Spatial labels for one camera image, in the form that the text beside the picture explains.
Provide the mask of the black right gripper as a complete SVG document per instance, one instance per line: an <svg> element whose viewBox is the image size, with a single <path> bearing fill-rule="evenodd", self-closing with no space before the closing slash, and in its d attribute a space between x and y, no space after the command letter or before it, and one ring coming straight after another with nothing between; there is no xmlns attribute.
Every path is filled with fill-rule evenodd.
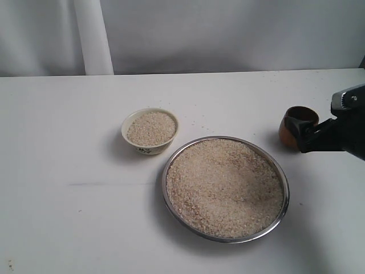
<svg viewBox="0 0 365 274"><path fill-rule="evenodd" d="M336 119L316 126L297 121L299 151L346 151L364 160L364 84L334 93L331 113Z"/></svg>

